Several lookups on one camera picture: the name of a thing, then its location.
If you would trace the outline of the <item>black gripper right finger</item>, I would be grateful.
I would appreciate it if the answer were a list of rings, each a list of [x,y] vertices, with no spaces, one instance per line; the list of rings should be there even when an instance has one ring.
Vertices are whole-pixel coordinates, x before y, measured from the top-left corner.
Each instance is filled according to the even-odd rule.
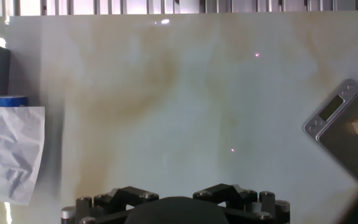
[[[196,200],[215,204],[228,223],[290,224],[290,203],[275,194],[257,192],[239,185],[218,184],[193,194]]]

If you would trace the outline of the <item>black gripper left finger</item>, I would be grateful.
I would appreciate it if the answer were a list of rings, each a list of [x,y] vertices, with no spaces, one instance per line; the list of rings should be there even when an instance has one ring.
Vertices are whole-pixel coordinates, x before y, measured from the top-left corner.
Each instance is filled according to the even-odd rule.
[[[135,187],[114,188],[94,197],[83,196],[61,209],[61,224],[123,224],[136,207],[159,199],[159,195]]]

